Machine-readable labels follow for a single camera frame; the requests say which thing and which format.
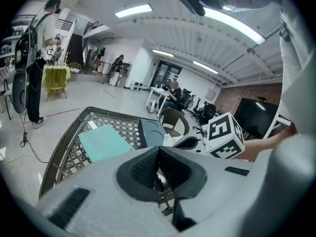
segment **teal cloth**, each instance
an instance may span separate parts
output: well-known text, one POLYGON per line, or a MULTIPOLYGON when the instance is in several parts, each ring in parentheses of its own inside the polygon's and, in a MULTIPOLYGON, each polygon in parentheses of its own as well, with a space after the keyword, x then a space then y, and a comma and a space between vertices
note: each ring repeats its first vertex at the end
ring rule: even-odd
POLYGON ((122 155, 133 149, 109 124, 81 133, 79 139, 92 162, 122 155))

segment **glass door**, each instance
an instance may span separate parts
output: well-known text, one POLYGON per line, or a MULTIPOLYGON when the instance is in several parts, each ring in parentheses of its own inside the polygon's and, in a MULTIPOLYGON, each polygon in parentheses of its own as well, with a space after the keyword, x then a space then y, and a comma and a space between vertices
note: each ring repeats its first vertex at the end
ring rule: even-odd
POLYGON ((171 84, 171 82, 178 79, 181 70, 182 68, 176 65, 160 61, 150 86, 155 87, 157 85, 157 88, 161 88, 171 84))

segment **desk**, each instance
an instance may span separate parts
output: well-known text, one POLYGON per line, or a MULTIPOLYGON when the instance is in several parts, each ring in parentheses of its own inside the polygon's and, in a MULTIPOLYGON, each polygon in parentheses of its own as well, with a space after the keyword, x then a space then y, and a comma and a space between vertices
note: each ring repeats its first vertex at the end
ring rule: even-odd
POLYGON ((161 107, 160 107, 160 109, 159 109, 159 111, 158 111, 158 113, 157 113, 157 118, 159 118, 159 114, 160 114, 160 112, 161 112, 161 110, 162 110, 162 107, 163 107, 163 105, 164 105, 164 103, 165 103, 165 101, 167 100, 167 97, 168 97, 169 95, 168 95, 167 93, 165 93, 164 89, 162 89, 162 88, 155 88, 155 87, 152 87, 152 90, 150 91, 149 97, 148 97, 147 102, 146 102, 146 105, 145 105, 145 109, 146 109, 146 106, 148 105, 148 103, 149 103, 149 101, 150 101, 150 97, 152 96, 153 91, 156 92, 156 93, 159 93, 159 99, 161 98, 161 96, 164 96, 164 100, 163 100, 163 102, 162 102, 162 105, 161 105, 161 107))

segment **television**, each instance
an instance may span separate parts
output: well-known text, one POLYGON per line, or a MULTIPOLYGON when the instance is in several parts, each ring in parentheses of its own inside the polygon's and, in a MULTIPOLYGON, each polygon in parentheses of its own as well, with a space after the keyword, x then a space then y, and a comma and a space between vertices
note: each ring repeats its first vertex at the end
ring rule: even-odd
POLYGON ((242 98, 234 115, 238 124, 255 138, 262 139, 268 131, 278 105, 242 98))

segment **ceiling-mounted camera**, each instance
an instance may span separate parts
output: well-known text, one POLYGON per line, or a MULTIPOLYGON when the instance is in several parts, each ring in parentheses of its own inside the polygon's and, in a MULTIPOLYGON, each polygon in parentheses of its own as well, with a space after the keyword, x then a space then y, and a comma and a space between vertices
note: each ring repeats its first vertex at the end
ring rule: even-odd
POLYGON ((222 7, 220 6, 218 0, 179 0, 179 1, 183 3, 185 7, 189 9, 190 12, 198 16, 205 15, 205 10, 203 8, 203 5, 200 3, 200 1, 212 9, 222 10, 222 7))
POLYGON ((179 0, 189 9, 190 12, 198 16, 204 16, 205 10, 203 6, 199 3, 199 0, 179 0))

